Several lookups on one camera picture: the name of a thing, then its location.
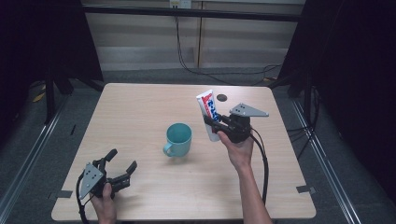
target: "black curtain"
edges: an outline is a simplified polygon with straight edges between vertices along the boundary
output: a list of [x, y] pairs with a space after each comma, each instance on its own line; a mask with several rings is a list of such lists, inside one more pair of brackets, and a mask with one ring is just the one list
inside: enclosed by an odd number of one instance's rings
[[29, 86], [49, 70], [55, 79], [103, 80], [79, 6], [78, 0], [0, 2], [0, 139], [10, 133]]
[[340, 134], [396, 202], [396, 2], [307, 0], [279, 78], [308, 78]]

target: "black cable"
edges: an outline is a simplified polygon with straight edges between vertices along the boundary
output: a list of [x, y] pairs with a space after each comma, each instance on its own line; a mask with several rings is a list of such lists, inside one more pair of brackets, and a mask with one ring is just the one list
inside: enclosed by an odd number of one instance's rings
[[317, 122], [318, 122], [318, 115], [319, 115], [319, 108], [320, 108], [320, 99], [318, 97], [318, 90], [316, 87], [313, 87], [314, 89], [314, 107], [315, 107], [315, 117], [314, 117], [314, 121], [312, 122], [312, 126], [306, 128], [308, 130], [308, 140], [305, 142], [303, 148], [301, 149], [300, 153], [297, 156], [297, 161], [300, 159], [301, 155], [303, 155], [303, 152], [306, 149], [306, 146], [308, 146], [309, 141], [311, 141], [312, 136], [314, 135], [314, 131], [316, 129], [317, 126]]
[[312, 133], [309, 134], [308, 140], [306, 140], [306, 142], [303, 146], [303, 149], [301, 149], [300, 153], [297, 155], [297, 161], [300, 159], [301, 155], [303, 154], [304, 150], [306, 149], [306, 146], [308, 146], [309, 141], [311, 141], [312, 135], [313, 135]]
[[265, 204], [266, 199], [267, 199], [268, 176], [269, 176], [268, 160], [267, 160], [267, 156], [265, 155], [264, 144], [261, 145], [259, 140], [257, 140], [257, 138], [255, 138], [253, 136], [253, 134], [250, 134], [250, 137], [257, 144], [257, 146], [260, 149], [260, 152], [262, 153], [262, 161], [264, 163], [264, 183], [263, 183], [263, 186], [262, 186], [262, 202]]
[[299, 132], [289, 135], [289, 138], [292, 138], [292, 137], [294, 137], [294, 136], [296, 136], [296, 135], [301, 134], [304, 130], [305, 130], [305, 129], [301, 129]]
[[94, 195], [92, 195], [92, 196], [90, 197], [90, 199], [89, 199], [87, 202], [84, 203], [84, 206], [87, 205], [87, 203], [93, 198], [93, 196], [94, 196]]
[[287, 129], [286, 132], [292, 133], [292, 132], [302, 131], [302, 130], [305, 130], [305, 129], [307, 129], [307, 128], [308, 128], [308, 127], [305, 126], [305, 127], [303, 127], [303, 128]]
[[183, 55], [182, 55], [182, 53], [181, 53], [180, 35], [179, 35], [179, 29], [178, 29], [178, 17], [175, 17], [175, 21], [176, 21], [176, 28], [177, 28], [177, 54], [178, 54], [178, 60], [179, 60], [179, 62], [180, 62], [180, 64], [181, 64], [181, 66], [182, 66], [185, 70], [187, 70], [187, 71], [189, 71], [189, 72], [191, 72], [191, 73], [193, 73], [193, 74], [195, 74], [195, 75], [207, 76], [207, 77], [211, 77], [211, 78], [215, 79], [216, 81], [219, 81], [219, 82], [222, 82], [222, 83], [231, 85], [231, 86], [239, 86], [239, 85], [237, 85], [237, 84], [230, 83], [230, 82], [221, 80], [221, 79], [219, 79], [219, 78], [217, 78], [217, 77], [213, 77], [213, 76], [214, 76], [214, 75], [258, 75], [258, 74], [263, 74], [262, 80], [260, 80], [260, 81], [258, 81], [258, 82], [255, 82], [255, 83], [249, 85], [249, 86], [256, 86], [256, 85], [260, 84], [261, 82], [263, 82], [263, 80], [265, 79], [265, 73], [266, 73], [266, 72], [269, 72], [269, 71], [271, 71], [271, 70], [273, 70], [273, 69], [275, 69], [275, 68], [277, 68], [277, 67], [280, 66], [280, 64], [270, 64], [270, 65], [265, 66], [261, 72], [253, 72], [253, 73], [202, 73], [202, 72], [195, 72], [195, 71], [192, 71], [192, 70], [190, 70], [190, 68], [184, 63]]
[[293, 143], [293, 142], [295, 142], [295, 141], [301, 139], [301, 138], [304, 137], [304, 136], [306, 136], [306, 132], [304, 132], [304, 133], [301, 134], [300, 136], [298, 136], [298, 137], [296, 137], [296, 138], [294, 138], [293, 140], [290, 140], [290, 141]]
[[87, 217], [85, 216], [85, 204], [81, 203], [81, 200], [79, 199], [79, 183], [81, 182], [82, 178], [84, 177], [84, 172], [78, 177], [78, 181], [76, 184], [76, 198], [77, 198], [77, 203], [78, 203], [78, 212], [79, 216], [81, 217], [81, 221], [84, 224], [89, 224], [90, 221], [88, 221]]

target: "hand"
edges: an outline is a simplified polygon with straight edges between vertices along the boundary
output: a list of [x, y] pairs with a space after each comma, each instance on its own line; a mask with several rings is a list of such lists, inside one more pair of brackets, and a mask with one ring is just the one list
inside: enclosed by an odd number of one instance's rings
[[91, 198], [93, 208], [95, 209], [100, 224], [114, 224], [117, 221], [117, 211], [116, 206], [111, 199], [111, 191], [111, 185], [106, 183], [103, 188], [103, 197], [97, 198], [96, 196], [93, 196]]
[[253, 139], [249, 137], [247, 140], [241, 143], [233, 143], [228, 138], [227, 134], [222, 131], [218, 132], [218, 136], [224, 146], [228, 149], [228, 156], [230, 161], [235, 167], [235, 170], [240, 173], [246, 168], [251, 168], [251, 155], [253, 152]]

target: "gray floor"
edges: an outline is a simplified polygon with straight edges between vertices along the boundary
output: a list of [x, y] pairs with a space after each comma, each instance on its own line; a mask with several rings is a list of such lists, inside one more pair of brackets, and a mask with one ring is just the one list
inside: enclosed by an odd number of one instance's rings
[[[207, 69], [206, 72], [230, 73], [238, 69]], [[239, 69], [241, 72], [256, 72], [262, 69]], [[278, 69], [265, 74], [276, 77]], [[177, 84], [212, 84], [225, 85], [211, 77], [194, 75], [182, 69], [147, 70], [130, 72], [106, 72], [107, 82], [133, 83], [177, 83]], [[250, 85], [262, 79], [258, 75], [214, 75], [230, 84]], [[21, 194], [12, 206], [6, 223], [55, 223], [50, 213], [55, 201], [48, 199], [51, 192], [61, 189], [68, 169], [76, 155], [79, 143], [85, 133], [100, 92], [94, 91], [79, 81], [73, 80], [75, 90], [72, 95], [63, 97], [57, 95], [57, 103], [65, 100], [64, 110], [54, 128], [47, 144], [38, 155], [36, 163], [27, 181], [23, 185]], [[39, 88], [32, 88], [29, 99], [16, 121], [16, 128], [11, 138], [0, 151], [1, 180], [0, 195], [2, 198], [8, 190], [11, 181], [18, 173], [25, 158], [30, 152], [35, 140], [43, 129], [45, 120], [45, 100], [32, 103]], [[286, 87], [273, 90], [277, 105], [288, 130], [300, 128], [292, 99], [286, 94]], [[355, 159], [347, 143], [340, 139], [331, 117], [325, 106], [321, 106], [316, 134], [323, 145], [328, 159], [342, 183], [346, 194], [352, 201], [361, 223], [396, 223], [396, 209], [394, 204], [376, 183], [375, 179]], [[307, 141], [304, 133], [290, 132], [290, 141], [296, 155], [302, 150]], [[306, 148], [299, 160], [305, 181], [308, 186], [317, 191], [312, 198], [317, 208], [317, 215], [304, 220], [276, 220], [277, 223], [348, 223], [337, 202], [331, 186], [320, 167], [318, 159], [311, 146]], [[186, 223], [242, 223], [236, 221], [189, 221]]]

